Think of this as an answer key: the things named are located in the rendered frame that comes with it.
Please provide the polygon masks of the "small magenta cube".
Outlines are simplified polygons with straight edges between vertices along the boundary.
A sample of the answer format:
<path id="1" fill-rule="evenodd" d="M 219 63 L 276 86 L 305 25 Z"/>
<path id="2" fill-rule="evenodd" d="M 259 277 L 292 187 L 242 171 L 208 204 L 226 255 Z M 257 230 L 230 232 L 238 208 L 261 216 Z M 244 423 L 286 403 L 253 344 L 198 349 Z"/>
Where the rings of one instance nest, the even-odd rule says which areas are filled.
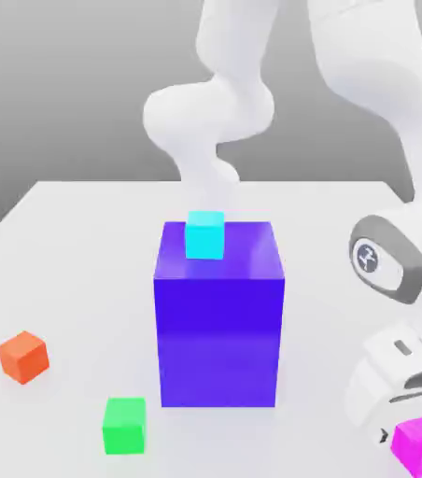
<path id="1" fill-rule="evenodd" d="M 422 417 L 397 425 L 390 449 L 413 478 L 422 478 Z"/>

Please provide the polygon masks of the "small orange cube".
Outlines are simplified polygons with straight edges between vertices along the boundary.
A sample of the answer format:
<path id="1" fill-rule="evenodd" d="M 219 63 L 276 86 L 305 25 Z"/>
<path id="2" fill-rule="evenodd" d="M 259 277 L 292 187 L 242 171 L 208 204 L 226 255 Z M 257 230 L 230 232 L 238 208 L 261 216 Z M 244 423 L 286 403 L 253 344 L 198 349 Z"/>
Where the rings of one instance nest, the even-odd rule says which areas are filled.
<path id="1" fill-rule="evenodd" d="M 0 344 L 0 363 L 6 375 L 25 385 L 49 368 L 46 343 L 24 330 Z"/>

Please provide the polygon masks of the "small green cube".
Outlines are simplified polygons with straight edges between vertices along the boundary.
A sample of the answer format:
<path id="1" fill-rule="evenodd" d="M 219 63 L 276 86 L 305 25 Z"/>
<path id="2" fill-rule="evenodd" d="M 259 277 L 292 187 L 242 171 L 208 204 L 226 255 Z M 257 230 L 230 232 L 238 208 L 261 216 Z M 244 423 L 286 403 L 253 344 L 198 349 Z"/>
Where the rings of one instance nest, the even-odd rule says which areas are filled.
<path id="1" fill-rule="evenodd" d="M 147 409 L 144 398 L 109 398 L 102 423 L 107 455 L 141 455 L 147 439 Z"/>

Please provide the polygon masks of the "large blue box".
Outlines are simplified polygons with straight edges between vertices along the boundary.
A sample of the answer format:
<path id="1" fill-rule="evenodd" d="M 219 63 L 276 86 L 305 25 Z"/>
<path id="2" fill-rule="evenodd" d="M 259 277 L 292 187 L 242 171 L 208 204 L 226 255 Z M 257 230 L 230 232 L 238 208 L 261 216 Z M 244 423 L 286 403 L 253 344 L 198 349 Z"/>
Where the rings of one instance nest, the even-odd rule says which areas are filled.
<path id="1" fill-rule="evenodd" d="M 285 274 L 268 222 L 229 222 L 221 260 L 185 255 L 185 225 L 164 224 L 154 304 L 164 407 L 272 408 Z"/>

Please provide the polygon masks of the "small cyan cube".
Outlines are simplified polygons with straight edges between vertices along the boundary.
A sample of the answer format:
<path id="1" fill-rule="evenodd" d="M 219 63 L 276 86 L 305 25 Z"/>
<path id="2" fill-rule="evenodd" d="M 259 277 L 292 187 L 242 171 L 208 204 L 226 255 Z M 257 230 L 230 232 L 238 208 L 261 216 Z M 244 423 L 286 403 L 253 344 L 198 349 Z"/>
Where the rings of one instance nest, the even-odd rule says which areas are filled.
<path id="1" fill-rule="evenodd" d="M 185 224 L 186 258 L 222 260 L 225 243 L 225 216 L 221 211 L 189 211 Z"/>

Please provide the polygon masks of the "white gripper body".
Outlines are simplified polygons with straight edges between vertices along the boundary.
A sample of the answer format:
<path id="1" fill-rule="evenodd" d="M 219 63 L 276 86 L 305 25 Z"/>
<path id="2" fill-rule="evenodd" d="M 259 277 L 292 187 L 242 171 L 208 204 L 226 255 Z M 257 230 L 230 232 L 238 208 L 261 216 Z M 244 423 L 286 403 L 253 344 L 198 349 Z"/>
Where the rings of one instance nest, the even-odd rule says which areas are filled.
<path id="1" fill-rule="evenodd" d="M 350 422 L 368 433 L 391 433 L 401 422 L 422 417 L 422 371 L 392 383 L 372 367 L 358 367 L 345 393 Z"/>

